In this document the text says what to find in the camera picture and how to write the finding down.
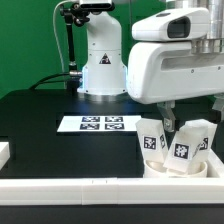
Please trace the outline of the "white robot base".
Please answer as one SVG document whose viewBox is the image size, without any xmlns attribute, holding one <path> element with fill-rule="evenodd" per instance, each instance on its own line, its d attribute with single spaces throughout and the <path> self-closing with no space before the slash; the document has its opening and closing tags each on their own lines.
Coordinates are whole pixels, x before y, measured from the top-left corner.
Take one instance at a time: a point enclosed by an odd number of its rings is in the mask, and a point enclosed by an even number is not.
<svg viewBox="0 0 224 224">
<path fill-rule="evenodd" d="M 94 101 L 116 100 L 127 93 L 122 61 L 122 28 L 107 12 L 91 13 L 87 23 L 87 62 L 78 92 Z"/>
</svg>

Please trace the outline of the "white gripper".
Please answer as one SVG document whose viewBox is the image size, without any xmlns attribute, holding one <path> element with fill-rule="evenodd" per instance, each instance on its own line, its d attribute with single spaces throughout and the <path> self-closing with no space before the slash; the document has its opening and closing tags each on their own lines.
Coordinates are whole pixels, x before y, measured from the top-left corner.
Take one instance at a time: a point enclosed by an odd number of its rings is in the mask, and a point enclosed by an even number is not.
<svg viewBox="0 0 224 224">
<path fill-rule="evenodd" d="M 160 102 L 167 132 L 175 131 L 171 100 L 224 92 L 224 52 L 193 51 L 193 41 L 208 33 L 209 19 L 202 7 L 168 9 L 132 26 L 137 43 L 129 54 L 127 90 L 142 104 Z"/>
</svg>

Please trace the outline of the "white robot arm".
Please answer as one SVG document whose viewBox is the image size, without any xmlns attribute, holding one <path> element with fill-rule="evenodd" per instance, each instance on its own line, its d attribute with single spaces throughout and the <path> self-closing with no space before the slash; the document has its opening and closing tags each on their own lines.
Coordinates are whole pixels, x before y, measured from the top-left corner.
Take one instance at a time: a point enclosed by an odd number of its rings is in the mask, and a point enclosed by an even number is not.
<svg viewBox="0 0 224 224">
<path fill-rule="evenodd" d="M 224 106 L 224 0 L 173 0 L 132 26 L 137 43 L 128 60 L 127 89 L 142 104 L 157 104 L 167 131 L 180 99 L 215 95 Z"/>
</svg>

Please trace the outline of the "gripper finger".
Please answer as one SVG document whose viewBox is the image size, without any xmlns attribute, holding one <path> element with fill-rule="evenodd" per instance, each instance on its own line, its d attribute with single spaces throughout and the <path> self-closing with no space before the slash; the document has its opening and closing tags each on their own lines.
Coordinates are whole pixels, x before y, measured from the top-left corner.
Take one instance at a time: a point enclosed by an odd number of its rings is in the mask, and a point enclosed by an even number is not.
<svg viewBox="0 0 224 224">
<path fill-rule="evenodd" d="M 221 116 L 224 117 L 224 93 L 217 94 L 212 107 L 213 110 L 219 111 Z"/>
</svg>

